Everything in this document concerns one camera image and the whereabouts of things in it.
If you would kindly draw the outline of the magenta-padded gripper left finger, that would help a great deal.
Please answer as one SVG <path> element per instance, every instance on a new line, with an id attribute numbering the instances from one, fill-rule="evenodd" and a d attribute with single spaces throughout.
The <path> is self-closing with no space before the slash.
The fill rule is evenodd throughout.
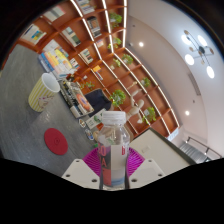
<path id="1" fill-rule="evenodd" d="M 100 160 L 97 149 L 90 151 L 83 159 L 74 159 L 62 178 L 84 188 L 99 189 Z"/>

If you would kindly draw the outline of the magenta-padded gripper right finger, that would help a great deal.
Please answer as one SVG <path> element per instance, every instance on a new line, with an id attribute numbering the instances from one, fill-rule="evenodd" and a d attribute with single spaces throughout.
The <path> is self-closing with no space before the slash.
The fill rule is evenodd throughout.
<path id="1" fill-rule="evenodd" d="M 164 176 L 165 173 L 153 159 L 144 158 L 136 150 L 129 149 L 127 178 L 130 189 L 146 186 Z"/>

